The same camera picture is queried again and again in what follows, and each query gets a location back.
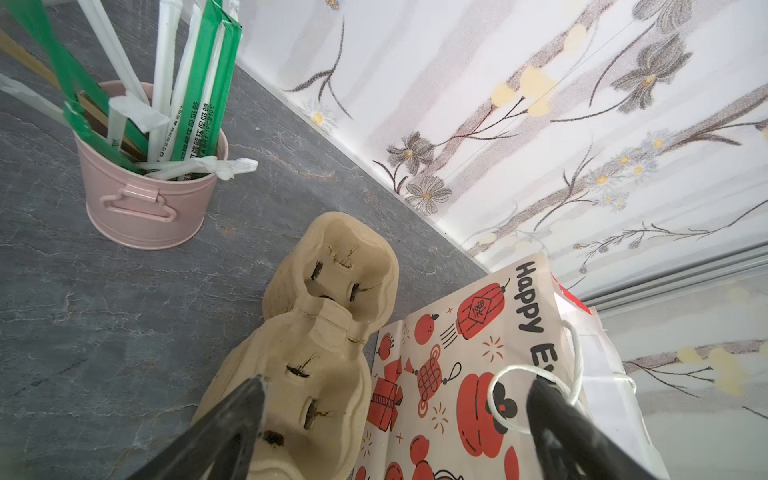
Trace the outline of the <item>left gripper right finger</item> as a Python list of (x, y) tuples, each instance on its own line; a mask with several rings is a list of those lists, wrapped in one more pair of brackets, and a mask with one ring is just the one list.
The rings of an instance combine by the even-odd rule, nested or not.
[(654, 479), (546, 380), (532, 383), (526, 412), (543, 479)]

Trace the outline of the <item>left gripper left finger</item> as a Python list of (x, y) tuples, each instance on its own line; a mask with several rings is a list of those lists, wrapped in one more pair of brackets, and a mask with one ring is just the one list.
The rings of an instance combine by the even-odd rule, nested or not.
[(244, 381), (132, 479), (245, 479), (260, 435), (266, 385)]

